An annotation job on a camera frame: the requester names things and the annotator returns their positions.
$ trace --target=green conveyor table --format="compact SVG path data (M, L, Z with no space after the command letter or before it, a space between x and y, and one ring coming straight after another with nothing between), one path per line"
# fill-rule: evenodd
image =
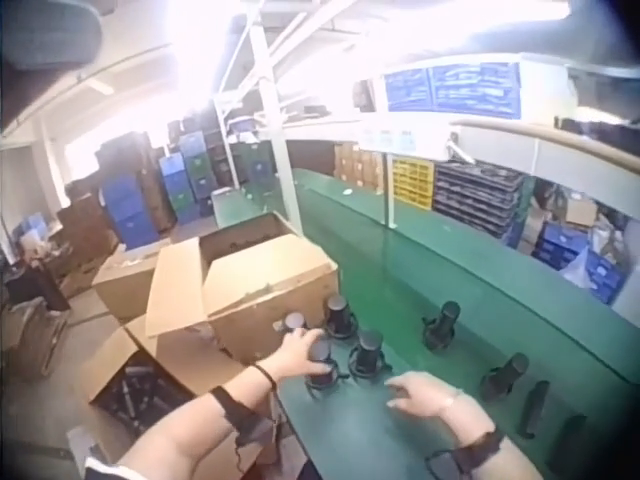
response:
M294 178L305 235L340 266L342 293L361 327L384 335L394 374L426 370L477 398L485 373L525 353L530 367L511 395L483 406L544 478L556 478L545 460L570 416L588 418L583 458L615 435L638 399L635 327L548 267L465 225L397 202L398 227L391 230L382 225L382 195L309 171L294 171ZM215 201L221 227L265 211L285 215L277 182ZM447 300L462 308L456 338L445 353L433 354L422 345L421 318L435 317ZM350 348L333 343L341 371ZM428 478L424 457L451 445L435 421L388 411L382 380L342 380L315 397L299 379L279 389L293 430L325 480ZM551 391L536 437L526 440L516 429L539 380L550 381Z

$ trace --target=blue plastic bin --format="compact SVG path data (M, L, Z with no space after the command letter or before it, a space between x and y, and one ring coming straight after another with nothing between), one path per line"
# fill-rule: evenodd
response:
M158 163L163 176L172 175L176 172L184 171L184 159L181 153L173 153L167 157L162 157Z

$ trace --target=cardboard box flap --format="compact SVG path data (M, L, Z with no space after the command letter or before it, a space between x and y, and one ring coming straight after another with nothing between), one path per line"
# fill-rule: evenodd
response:
M211 263L203 292L206 312L215 318L333 269L331 259L308 240L293 234L274 238Z
M78 390L91 402L127 360L138 351L138 346L123 329L118 328L100 346L98 351L80 369Z
M130 322L126 329L167 373L194 395L222 385L244 368L195 332L178 330L150 338L145 333L145 325L142 316Z
M155 268L160 250L170 244L169 240L161 240L127 252L117 251L102 264L93 279L93 286Z
M198 238L160 251L147 304L147 336L155 337L207 319L202 300L204 269Z

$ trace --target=green plastic crate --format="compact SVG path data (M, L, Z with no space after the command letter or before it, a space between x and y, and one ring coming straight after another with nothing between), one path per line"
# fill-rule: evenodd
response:
M193 199L193 194L189 191L169 195L169 202L171 202L174 210L180 210L187 205L191 205L195 200Z
M206 155L187 158L184 163L191 178L202 178L213 173L211 162Z

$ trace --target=cardboard box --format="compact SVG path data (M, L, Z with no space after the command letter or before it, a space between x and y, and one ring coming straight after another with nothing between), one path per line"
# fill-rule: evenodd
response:
M277 347L273 324L287 313L301 310L310 326L322 325L324 302L337 291L337 265L270 213L162 249L146 335L209 322L232 356L249 362Z
M167 239L135 250L117 251L98 271L93 288L120 323L125 324L147 311L158 254L170 244Z
M133 330L139 332L142 329L142 323L135 325L138 328L134 327ZM225 383L242 369L237 362L224 357L212 345L196 345L197 342L190 342L184 334L188 335L188 332L178 332L179 336L166 336L157 340L160 343L145 341L145 344L149 346L149 349L146 349L147 352L155 358L158 364L174 380L191 391L194 396L206 393L217 385ZM117 462L126 453L133 445L135 438L118 420L92 405L91 402L140 348L142 347L130 337L124 327L119 328L107 339L93 358L82 366L76 381L76 390L81 398L85 427L111 463ZM190 378L190 380L184 382L184 378ZM196 468L193 479L235 480L241 478L242 474L236 468L235 437L235 433L231 434L218 448L207 455ZM249 469L261 450L262 447L259 445L249 445L239 450L243 471Z

